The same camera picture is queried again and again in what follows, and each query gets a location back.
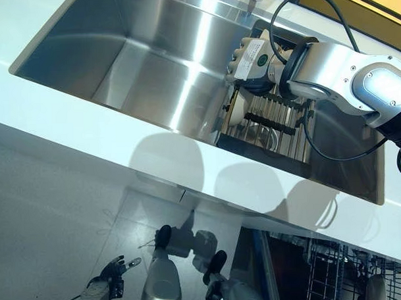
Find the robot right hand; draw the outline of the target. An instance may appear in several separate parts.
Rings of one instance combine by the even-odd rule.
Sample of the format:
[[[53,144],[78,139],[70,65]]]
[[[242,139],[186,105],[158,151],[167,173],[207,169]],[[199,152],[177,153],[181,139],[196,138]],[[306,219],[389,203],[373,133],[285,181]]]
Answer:
[[[242,38],[227,64],[225,82],[258,95],[271,91],[281,80],[284,64],[279,60],[278,45],[269,40],[269,31]]]

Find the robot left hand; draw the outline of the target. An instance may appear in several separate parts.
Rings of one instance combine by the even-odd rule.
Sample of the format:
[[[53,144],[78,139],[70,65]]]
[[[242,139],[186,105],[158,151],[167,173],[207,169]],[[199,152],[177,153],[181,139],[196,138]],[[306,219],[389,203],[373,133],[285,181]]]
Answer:
[[[126,262],[124,260],[124,255],[119,255],[107,263],[99,276],[92,278],[88,282],[87,288],[89,288],[93,283],[104,281],[109,286],[109,299],[113,300],[121,298],[124,293],[124,280],[122,275],[130,269],[138,266],[141,261],[142,259],[140,257],[136,257],[135,259]]]

